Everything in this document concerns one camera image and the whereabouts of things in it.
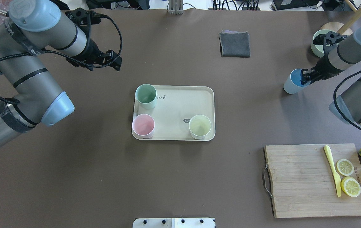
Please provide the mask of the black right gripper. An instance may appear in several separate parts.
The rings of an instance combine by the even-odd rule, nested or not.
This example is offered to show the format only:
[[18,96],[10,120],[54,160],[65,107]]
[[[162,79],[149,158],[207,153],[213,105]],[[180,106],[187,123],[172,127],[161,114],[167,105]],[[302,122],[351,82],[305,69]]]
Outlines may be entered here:
[[313,38],[314,45],[322,45],[324,56],[313,68],[301,70],[301,85],[329,79],[348,68],[348,63],[343,61],[338,54],[339,43],[347,38],[348,35],[341,35],[333,31],[319,34]]

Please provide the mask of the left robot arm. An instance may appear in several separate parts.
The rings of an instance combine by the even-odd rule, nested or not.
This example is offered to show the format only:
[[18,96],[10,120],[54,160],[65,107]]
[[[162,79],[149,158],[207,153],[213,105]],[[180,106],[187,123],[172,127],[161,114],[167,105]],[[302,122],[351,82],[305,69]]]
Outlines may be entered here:
[[111,20],[107,15],[82,8],[64,13],[49,0],[13,0],[6,16],[0,27],[0,147],[74,112],[39,55],[63,56],[89,70],[121,67],[119,53],[100,51],[90,38],[91,25]]

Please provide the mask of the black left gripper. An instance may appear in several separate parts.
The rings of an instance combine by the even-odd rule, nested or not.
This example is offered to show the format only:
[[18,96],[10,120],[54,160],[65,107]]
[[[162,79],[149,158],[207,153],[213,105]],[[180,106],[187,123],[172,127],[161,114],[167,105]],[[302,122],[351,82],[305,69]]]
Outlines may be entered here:
[[[94,68],[112,67],[116,71],[120,70],[122,58],[120,56],[122,50],[122,36],[117,24],[111,17],[96,13],[93,10],[85,10],[77,8],[73,11],[65,12],[65,15],[77,26],[75,35],[76,41],[84,41],[78,48],[83,47],[78,54],[66,54],[66,60],[75,67],[84,67],[89,70]],[[118,53],[108,50],[106,53],[99,50],[97,44],[90,38],[91,26],[100,24],[101,19],[110,20],[117,29],[120,38],[120,49]]]

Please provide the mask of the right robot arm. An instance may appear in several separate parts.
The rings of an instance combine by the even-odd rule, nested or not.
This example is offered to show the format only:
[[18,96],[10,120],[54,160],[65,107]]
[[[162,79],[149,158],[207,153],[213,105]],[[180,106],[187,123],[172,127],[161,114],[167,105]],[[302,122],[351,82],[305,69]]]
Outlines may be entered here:
[[[301,84],[332,78],[361,62],[361,27],[352,35],[335,32],[318,35],[313,43],[323,45],[324,56],[311,69],[302,69]],[[344,122],[361,130],[361,77],[341,95],[333,95],[330,110]]]

